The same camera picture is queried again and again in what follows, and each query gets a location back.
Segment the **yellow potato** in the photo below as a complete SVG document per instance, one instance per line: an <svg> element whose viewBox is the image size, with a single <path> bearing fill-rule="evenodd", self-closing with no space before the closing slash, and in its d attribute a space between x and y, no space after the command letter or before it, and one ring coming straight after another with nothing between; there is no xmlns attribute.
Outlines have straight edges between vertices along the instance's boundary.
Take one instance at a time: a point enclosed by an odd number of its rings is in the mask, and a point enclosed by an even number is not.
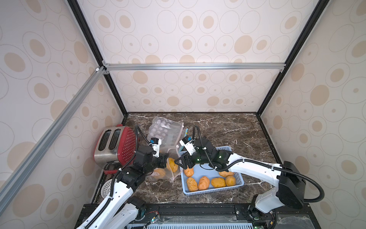
<svg viewBox="0 0 366 229"><path fill-rule="evenodd" d="M211 185L217 189L217 188L224 188L226 187L226 181L222 177L215 177L211 180Z"/></svg>
<svg viewBox="0 0 366 229"><path fill-rule="evenodd" d="M167 160L167 168L173 173L178 171L178 166L174 163L174 159L169 157Z"/></svg>

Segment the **clear pink zipper bag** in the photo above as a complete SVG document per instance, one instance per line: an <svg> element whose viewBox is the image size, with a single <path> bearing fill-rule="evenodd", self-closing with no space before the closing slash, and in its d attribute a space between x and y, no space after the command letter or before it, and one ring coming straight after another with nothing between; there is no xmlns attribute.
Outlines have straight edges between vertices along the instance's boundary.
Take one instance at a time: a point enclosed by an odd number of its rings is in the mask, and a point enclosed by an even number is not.
<svg viewBox="0 0 366 229"><path fill-rule="evenodd" d="M150 180L163 180L173 183L175 178L181 174L181 168L175 164L179 157L179 146L163 147L159 151L159 159L164 160L165 168L156 168L149 176Z"/></svg>

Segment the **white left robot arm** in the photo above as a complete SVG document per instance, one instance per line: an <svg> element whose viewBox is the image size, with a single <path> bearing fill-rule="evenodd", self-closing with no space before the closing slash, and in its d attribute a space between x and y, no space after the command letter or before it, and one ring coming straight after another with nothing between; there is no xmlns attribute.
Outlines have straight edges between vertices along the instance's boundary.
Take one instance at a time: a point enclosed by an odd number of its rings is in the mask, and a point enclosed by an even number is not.
<svg viewBox="0 0 366 229"><path fill-rule="evenodd" d="M123 229L130 222L144 217L145 202L133 193L155 169L166 168L169 154L159 154L157 147L139 147L126 167L112 179L109 195L78 227L79 229Z"/></svg>

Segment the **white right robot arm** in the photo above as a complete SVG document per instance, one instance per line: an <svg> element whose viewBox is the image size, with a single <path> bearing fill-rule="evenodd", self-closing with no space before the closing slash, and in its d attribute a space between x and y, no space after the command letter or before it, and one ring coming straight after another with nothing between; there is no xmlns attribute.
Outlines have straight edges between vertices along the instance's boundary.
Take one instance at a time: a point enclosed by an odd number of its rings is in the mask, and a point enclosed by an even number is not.
<svg viewBox="0 0 366 229"><path fill-rule="evenodd" d="M272 164L249 159L229 150L217 149L205 137L184 137L179 143L187 152L175 163L183 169L208 164L217 172L241 173L271 184L271 190L253 198L251 211L269 213L282 206L301 209L305 203L317 203L325 197L323 188L300 174L291 162Z"/></svg>

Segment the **clear blue zipper bag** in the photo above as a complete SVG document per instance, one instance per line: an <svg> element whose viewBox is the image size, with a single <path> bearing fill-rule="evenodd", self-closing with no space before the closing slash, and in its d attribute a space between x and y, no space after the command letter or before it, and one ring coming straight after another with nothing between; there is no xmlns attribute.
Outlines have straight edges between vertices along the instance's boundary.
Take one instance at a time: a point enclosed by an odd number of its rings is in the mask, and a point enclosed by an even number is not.
<svg viewBox="0 0 366 229"><path fill-rule="evenodd" d="M184 138L185 136L187 136L187 134L188 134L188 128L186 128L186 129L184 129L184 131L183 131L183 133L182 133L182 135L181 135L181 138ZM181 144L179 144L179 148L178 148L178 152L181 152L181 151L183 151L183 146L181 145Z"/></svg>

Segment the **clear pink zipper bag spare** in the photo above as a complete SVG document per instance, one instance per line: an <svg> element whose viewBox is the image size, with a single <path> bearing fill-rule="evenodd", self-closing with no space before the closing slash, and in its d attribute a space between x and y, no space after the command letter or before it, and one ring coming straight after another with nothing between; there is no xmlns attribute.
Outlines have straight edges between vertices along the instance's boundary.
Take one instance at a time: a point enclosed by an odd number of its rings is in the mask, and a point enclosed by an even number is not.
<svg viewBox="0 0 366 229"><path fill-rule="evenodd" d="M157 116L152 120L147 139L159 138L162 141L162 146L175 146L178 143L178 137L183 132L183 127L183 122L176 122Z"/></svg>

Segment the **orange potato left row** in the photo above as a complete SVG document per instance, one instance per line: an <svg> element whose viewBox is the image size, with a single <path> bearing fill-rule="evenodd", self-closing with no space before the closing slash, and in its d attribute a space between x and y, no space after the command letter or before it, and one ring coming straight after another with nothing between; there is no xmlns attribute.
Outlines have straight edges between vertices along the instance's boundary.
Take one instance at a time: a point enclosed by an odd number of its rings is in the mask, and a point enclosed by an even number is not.
<svg viewBox="0 0 366 229"><path fill-rule="evenodd" d="M193 168L191 168L191 169L189 169L189 168L184 169L184 174L187 177L192 177L194 175L194 169Z"/></svg>

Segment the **orange wrinkled potato front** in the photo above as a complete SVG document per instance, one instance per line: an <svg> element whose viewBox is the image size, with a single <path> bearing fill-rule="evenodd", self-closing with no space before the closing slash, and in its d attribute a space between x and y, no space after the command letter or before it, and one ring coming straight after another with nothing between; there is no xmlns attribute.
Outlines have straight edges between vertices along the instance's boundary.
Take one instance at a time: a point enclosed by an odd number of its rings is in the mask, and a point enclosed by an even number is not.
<svg viewBox="0 0 366 229"><path fill-rule="evenodd" d="M210 186L210 180L208 177L203 176L200 178L198 183L198 189L199 190L207 190Z"/></svg>

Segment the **red steel toaster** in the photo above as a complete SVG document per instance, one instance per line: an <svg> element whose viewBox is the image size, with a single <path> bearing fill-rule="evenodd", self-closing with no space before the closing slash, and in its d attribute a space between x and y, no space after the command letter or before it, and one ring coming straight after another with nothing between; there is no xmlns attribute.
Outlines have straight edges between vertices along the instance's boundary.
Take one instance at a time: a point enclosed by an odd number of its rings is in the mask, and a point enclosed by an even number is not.
<svg viewBox="0 0 366 229"><path fill-rule="evenodd" d="M97 142L94 160L101 168L111 163L125 165L134 156L135 148L136 134L130 127L108 127Z"/></svg>

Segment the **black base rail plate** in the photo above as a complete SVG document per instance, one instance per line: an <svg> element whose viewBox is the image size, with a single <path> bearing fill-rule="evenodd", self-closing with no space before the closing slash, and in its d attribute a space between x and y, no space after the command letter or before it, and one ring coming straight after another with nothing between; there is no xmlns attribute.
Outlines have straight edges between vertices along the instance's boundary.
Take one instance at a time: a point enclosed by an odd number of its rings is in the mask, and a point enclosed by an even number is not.
<svg viewBox="0 0 366 229"><path fill-rule="evenodd" d="M258 194L253 192L254 183L246 183L237 189L224 190L206 194L186 196L183 193L181 174L173 183L163 180L145 181L133 193L133 197L145 202L144 217L131 223L142 223L144 228L151 227L148 224L152 217L160 215L161 222L167 222L173 217L196 217L194 225L208 226L212 223L223 224L226 217L233 221L244 221L252 227L277 229L284 220L284 214L300 216L305 214L310 224L318 228L314 223L314 214L308 203L301 209L293 209L287 206L276 208L269 213L251 211L253 198Z"/></svg>

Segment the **silver aluminium rail back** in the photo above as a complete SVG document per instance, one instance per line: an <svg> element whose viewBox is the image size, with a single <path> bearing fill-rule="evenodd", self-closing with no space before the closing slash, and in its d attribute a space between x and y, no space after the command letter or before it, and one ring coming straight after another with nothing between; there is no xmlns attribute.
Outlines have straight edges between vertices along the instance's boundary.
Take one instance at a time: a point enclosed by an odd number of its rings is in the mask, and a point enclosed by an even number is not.
<svg viewBox="0 0 366 229"><path fill-rule="evenodd" d="M107 64L108 71L284 69L285 63Z"/></svg>

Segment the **silver aluminium rail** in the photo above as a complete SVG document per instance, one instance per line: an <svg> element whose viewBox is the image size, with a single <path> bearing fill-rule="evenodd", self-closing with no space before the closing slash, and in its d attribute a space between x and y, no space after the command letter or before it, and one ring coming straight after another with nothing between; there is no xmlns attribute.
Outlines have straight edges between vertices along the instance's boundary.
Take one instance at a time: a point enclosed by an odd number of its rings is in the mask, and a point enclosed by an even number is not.
<svg viewBox="0 0 366 229"><path fill-rule="evenodd" d="M108 71L284 69L285 63L107 64Z"/></svg>
<svg viewBox="0 0 366 229"><path fill-rule="evenodd" d="M94 71L94 73L88 78L78 93L72 98L72 100L63 109L61 114L48 128L45 134L31 149L22 163L9 177L8 181L1 189L1 214L3 214L7 209L11 201L17 195L31 173L35 170L39 162L44 157L45 153L49 150L55 139L65 128L66 124L70 121L76 110L85 100L86 96L92 90L99 78L104 75L105 71L106 67L104 66L100 66L98 71Z"/></svg>

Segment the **silver aluminium rail left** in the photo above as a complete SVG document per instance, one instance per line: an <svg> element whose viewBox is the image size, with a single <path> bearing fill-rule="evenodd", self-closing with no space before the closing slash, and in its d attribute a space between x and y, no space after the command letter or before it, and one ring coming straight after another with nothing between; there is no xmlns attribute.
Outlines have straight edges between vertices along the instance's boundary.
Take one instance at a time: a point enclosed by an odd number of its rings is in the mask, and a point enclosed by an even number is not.
<svg viewBox="0 0 366 229"><path fill-rule="evenodd" d="M85 100L86 96L92 90L99 78L104 75L105 71L106 67L104 66L100 66L98 71L94 71L94 73L88 78L78 93L72 98L72 100L63 109L61 114L48 128L45 134L31 149L22 163L9 177L8 181L1 189L1 214L3 214L7 209L11 201L17 195L31 173L35 170L39 162L44 157L45 153L49 150L55 139L65 128L66 124L70 121L76 110Z"/></svg>

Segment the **black corner frame post left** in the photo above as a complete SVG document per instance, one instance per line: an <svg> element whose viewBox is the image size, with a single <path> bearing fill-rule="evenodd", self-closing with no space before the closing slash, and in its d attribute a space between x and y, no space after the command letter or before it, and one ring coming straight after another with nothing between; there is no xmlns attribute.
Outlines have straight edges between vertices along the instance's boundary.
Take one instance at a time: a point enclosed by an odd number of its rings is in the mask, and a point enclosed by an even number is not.
<svg viewBox="0 0 366 229"><path fill-rule="evenodd" d="M78 1L67 0L66 2L68 4L68 6L70 7L73 16L75 17L75 19L80 27L80 30L81 30L82 34L84 35L84 37L87 41L87 44L92 52L94 59L96 60L98 66L105 67L105 65L103 63L104 59L102 57L102 54L99 50L99 47L97 45L97 42L96 42L94 36L92 35L92 32L88 26L88 23L86 21L86 18L81 10L81 7L80 7ZM109 86L109 89L112 92L112 95L113 95L120 111L122 112L124 117L127 117L128 112L125 108L125 105L122 102L122 99L118 93L117 87L112 79L112 76L110 75L110 73L105 73L104 78L107 82L107 85Z"/></svg>

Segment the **black corner frame post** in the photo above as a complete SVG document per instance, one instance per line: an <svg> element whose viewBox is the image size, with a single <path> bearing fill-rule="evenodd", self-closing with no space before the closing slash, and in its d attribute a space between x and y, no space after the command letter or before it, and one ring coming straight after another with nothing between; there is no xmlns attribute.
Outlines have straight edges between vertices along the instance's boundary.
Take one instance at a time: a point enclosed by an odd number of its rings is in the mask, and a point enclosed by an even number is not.
<svg viewBox="0 0 366 229"><path fill-rule="evenodd" d="M99 50L99 47L97 45L97 42L96 42L94 36L92 35L92 32L88 26L88 23L86 21L86 18L81 10L81 7L80 7L78 1L67 0L66 2L68 4L68 6L70 7L73 16L75 17L75 19L80 27L80 30L81 30L82 34L84 35L84 37L87 41L87 44L92 52L94 59L96 60L98 66L105 67L105 65L103 63L104 59L102 57L102 54ZM128 112L125 108L125 105L122 102L122 99L118 93L117 87L112 79L112 76L110 75L110 73L105 73L104 78L107 82L107 85L109 86L109 89L112 92L112 95L113 95L120 111L122 112L124 117L127 117Z"/></svg>
<svg viewBox="0 0 366 229"><path fill-rule="evenodd" d="M270 90L268 91L264 101L262 102L257 114L257 117L261 117L264 113L266 107L268 106L270 100L272 99L273 95L275 94L276 90L280 86L283 78L285 77L286 73L288 72L289 68L291 67L292 63L296 59L297 55L299 54L300 50L303 48L305 42L310 36L310 33L313 31L316 23L322 16L324 10L326 9L327 5L329 4L329 0L320 0L317 2L313 12L310 14L309 19L307 20L303 30L301 31L299 38L296 40L289 56L285 61L285 67L275 78L274 83L272 84Z"/></svg>

